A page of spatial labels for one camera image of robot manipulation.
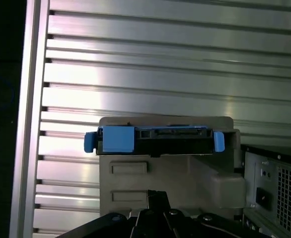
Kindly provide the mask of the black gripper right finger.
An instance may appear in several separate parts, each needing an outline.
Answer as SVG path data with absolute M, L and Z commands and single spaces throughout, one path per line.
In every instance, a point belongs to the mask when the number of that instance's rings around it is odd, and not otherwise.
M 176 238 L 258 238 L 260 233 L 213 213 L 196 218 L 172 209 L 165 191 L 158 191 L 158 209 Z

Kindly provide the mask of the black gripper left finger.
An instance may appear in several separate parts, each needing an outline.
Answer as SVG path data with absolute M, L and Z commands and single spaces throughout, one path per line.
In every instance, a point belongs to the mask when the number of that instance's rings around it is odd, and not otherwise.
M 61 235 L 62 238 L 153 238 L 158 222 L 160 191 L 147 191 L 148 208 L 136 217 L 108 213 Z

